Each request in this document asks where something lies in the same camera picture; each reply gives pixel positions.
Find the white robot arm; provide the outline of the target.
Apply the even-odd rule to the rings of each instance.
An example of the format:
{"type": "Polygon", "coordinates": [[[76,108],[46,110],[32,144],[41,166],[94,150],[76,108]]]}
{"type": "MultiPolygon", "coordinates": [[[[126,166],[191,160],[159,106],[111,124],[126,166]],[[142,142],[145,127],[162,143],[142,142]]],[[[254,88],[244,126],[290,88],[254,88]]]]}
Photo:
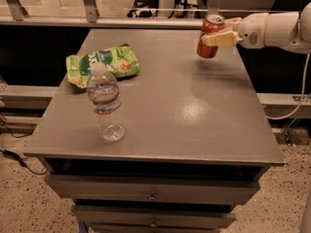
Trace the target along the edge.
{"type": "Polygon", "coordinates": [[[206,33],[202,43],[207,47],[245,49],[275,47],[295,53],[311,53],[311,3],[301,13],[258,13],[225,21],[225,28],[206,33]]]}

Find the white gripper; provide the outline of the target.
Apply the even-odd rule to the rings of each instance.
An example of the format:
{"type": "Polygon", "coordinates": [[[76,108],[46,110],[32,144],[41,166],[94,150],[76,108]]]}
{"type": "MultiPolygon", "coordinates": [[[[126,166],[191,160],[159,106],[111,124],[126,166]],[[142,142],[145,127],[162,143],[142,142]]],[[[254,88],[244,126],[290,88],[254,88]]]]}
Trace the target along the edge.
{"type": "Polygon", "coordinates": [[[259,13],[243,19],[241,17],[226,19],[225,27],[232,30],[205,34],[201,41],[208,47],[234,47],[240,43],[245,49],[262,49],[268,16],[269,13],[259,13]]]}

